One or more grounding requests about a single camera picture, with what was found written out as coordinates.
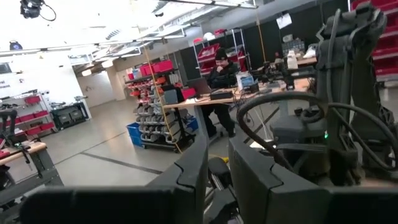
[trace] black jacket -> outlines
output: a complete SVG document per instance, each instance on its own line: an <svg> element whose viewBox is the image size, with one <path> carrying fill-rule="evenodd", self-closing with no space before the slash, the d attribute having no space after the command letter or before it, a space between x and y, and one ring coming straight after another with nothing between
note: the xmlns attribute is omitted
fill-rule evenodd
<svg viewBox="0 0 398 224"><path fill-rule="evenodd" d="M209 77L207 78L207 84L210 86L210 88L227 88L228 84L235 85L235 75L238 72L238 66L231 61L229 61L229 64L220 72L217 72L217 66L215 66L210 72Z"/></svg>

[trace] black beanie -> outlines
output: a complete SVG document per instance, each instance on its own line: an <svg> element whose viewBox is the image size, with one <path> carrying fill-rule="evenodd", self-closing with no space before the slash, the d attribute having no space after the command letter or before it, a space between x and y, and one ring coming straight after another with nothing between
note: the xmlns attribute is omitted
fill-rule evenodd
<svg viewBox="0 0 398 224"><path fill-rule="evenodd" d="M228 56L225 53L225 49L220 48L216 52L216 60L227 60Z"/></svg>

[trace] black wall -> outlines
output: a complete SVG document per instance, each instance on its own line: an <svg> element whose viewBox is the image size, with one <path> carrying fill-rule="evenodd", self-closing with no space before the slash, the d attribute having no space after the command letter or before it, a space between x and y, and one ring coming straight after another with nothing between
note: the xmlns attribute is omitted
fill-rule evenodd
<svg viewBox="0 0 398 224"><path fill-rule="evenodd" d="M261 21L262 42L264 44L264 52L266 60L273 62L275 53L282 55L282 38L285 35L292 34L294 38L300 38L305 42L306 47L309 44L317 43L317 32L328 17L333 16L337 9L343 12L348 10L347 0L331 0L331 1L314 1L307 5L300 6L296 9L289 10L288 13L292 18L292 24L279 29L276 18L279 15L272 16L266 21ZM259 28L255 24L243 27L244 42L246 50L250 55L251 65L253 69L259 68L264 63L263 49L261 46L261 38ZM237 44L241 44L241 38L236 38ZM220 43L222 47L232 47L234 45L232 35L212 40L210 44ZM199 78L199 70L196 69L197 61L193 47L180 51L181 62L184 64L186 80Z"/></svg>

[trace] blue bin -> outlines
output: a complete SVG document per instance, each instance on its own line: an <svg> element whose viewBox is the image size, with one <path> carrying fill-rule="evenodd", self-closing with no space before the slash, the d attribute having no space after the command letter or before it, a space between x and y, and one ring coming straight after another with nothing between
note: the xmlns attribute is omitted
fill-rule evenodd
<svg viewBox="0 0 398 224"><path fill-rule="evenodd" d="M197 119L196 118L192 118L188 122L187 127L188 128L192 128L192 131L196 131L199 128Z"/></svg>
<svg viewBox="0 0 398 224"><path fill-rule="evenodd" d="M132 123L127 125L127 130L129 131L132 144L142 147L141 132L139 131L138 127L139 124Z"/></svg>
<svg viewBox="0 0 398 224"><path fill-rule="evenodd" d="M127 130L129 131L129 135L134 138L140 138L141 132L138 130L139 124L136 122L127 125Z"/></svg>

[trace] floor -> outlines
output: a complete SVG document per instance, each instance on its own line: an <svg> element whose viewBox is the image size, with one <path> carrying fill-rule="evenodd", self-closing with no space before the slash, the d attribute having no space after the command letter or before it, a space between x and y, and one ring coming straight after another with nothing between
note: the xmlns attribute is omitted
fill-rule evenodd
<svg viewBox="0 0 398 224"><path fill-rule="evenodd" d="M381 91L383 105L398 116L398 88ZM290 112L301 106L302 102L291 101ZM180 155L171 151L141 149L131 143L126 125L135 121L132 113L135 102L132 100L113 101L91 108L93 119L77 126L44 137L49 154L56 164L65 185L145 185L166 170ZM261 110L251 113L249 126L259 129L258 134L266 136L260 126L261 113L265 120L275 109L276 104L262 105ZM217 140L210 147L211 155L227 156L228 138ZM11 174L21 180L34 173L23 159L9 164Z"/></svg>

